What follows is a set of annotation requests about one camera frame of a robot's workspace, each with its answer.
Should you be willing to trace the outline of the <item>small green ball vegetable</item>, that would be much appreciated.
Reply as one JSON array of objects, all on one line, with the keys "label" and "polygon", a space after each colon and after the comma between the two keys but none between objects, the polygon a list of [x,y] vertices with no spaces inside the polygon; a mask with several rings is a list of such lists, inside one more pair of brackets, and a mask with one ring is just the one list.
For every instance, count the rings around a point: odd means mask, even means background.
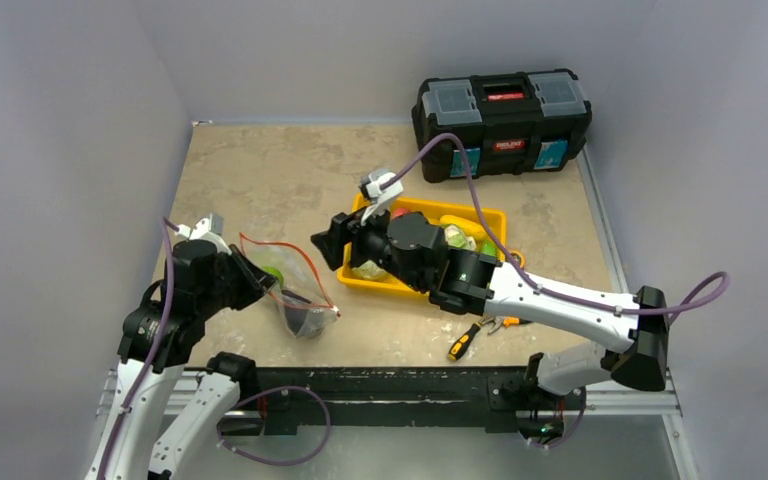
[{"label": "small green ball vegetable", "polygon": [[269,275],[271,275],[271,276],[275,277],[275,278],[276,278],[276,280],[277,280],[277,282],[278,282],[278,283],[279,283],[281,286],[283,286],[283,285],[285,284],[285,278],[284,278],[284,275],[283,275],[283,273],[282,273],[282,272],[281,272],[279,269],[277,269],[277,268],[275,268],[275,267],[272,267],[272,266],[266,266],[266,265],[264,265],[264,266],[261,266],[261,270],[262,270],[262,271],[264,271],[265,273],[267,273],[267,274],[269,274]]}]

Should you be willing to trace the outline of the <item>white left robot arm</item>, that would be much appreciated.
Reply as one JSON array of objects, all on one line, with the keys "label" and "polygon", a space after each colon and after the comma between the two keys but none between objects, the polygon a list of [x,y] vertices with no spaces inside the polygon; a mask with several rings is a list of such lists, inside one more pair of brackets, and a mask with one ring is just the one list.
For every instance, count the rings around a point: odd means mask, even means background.
[{"label": "white left robot arm", "polygon": [[206,323],[223,310],[243,310],[269,294],[275,276],[235,246],[215,240],[164,244],[163,276],[124,320],[116,385],[89,479],[170,479],[195,439],[232,407],[260,392],[254,360],[230,353],[210,359],[204,386],[166,434],[161,423]]}]

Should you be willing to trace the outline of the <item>purple eggplant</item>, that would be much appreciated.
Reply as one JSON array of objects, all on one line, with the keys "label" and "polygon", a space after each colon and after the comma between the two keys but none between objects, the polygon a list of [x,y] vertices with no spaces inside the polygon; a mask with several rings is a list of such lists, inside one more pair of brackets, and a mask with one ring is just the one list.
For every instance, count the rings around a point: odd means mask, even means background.
[{"label": "purple eggplant", "polygon": [[333,312],[322,308],[288,308],[285,323],[295,337],[315,337],[333,320]]}]

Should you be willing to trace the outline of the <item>clear orange zip bag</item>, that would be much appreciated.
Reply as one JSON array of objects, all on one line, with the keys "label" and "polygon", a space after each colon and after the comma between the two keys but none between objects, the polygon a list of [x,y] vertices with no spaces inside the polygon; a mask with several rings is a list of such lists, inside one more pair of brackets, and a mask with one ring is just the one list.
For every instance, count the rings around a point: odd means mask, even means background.
[{"label": "clear orange zip bag", "polygon": [[264,265],[272,266],[283,273],[285,284],[281,286],[277,283],[268,295],[275,307],[277,318],[286,328],[284,313],[288,308],[329,309],[333,312],[333,320],[327,327],[341,317],[340,309],[326,292],[318,270],[303,249],[285,241],[256,240],[242,232],[239,233],[239,238],[240,250],[254,264],[260,268]]}]

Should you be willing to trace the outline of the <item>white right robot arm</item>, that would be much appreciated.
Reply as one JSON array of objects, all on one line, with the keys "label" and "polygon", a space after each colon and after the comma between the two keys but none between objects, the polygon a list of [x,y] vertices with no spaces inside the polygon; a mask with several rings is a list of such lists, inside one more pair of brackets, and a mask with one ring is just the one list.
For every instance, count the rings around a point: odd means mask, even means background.
[{"label": "white right robot arm", "polygon": [[666,387],[669,327],[658,289],[620,294],[524,279],[515,264],[450,246],[443,229],[420,213],[367,223],[357,212],[339,213],[311,242],[330,269],[343,264],[349,246],[352,260],[372,261],[443,311],[516,317],[587,339],[560,354],[531,358],[521,392],[533,406],[606,380],[645,392]]}]

